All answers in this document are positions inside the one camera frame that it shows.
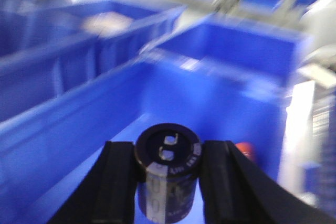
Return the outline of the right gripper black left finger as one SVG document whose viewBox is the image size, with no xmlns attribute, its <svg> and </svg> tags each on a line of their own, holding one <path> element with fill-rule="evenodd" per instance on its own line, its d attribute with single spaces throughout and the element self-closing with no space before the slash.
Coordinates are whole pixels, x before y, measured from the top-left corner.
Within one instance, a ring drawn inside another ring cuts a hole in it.
<svg viewBox="0 0 336 224">
<path fill-rule="evenodd" d="M 98 159 L 49 223 L 134 223 L 132 142 L 106 142 Z"/>
</svg>

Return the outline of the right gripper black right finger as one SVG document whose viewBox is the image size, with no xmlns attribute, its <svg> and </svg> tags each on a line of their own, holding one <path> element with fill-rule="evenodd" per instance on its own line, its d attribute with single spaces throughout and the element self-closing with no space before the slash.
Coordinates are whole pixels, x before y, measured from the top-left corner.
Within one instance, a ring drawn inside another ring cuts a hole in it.
<svg viewBox="0 0 336 224">
<path fill-rule="evenodd" d="M 231 141 L 204 142 L 199 184 L 205 223 L 335 223 L 282 188 Z"/>
</svg>

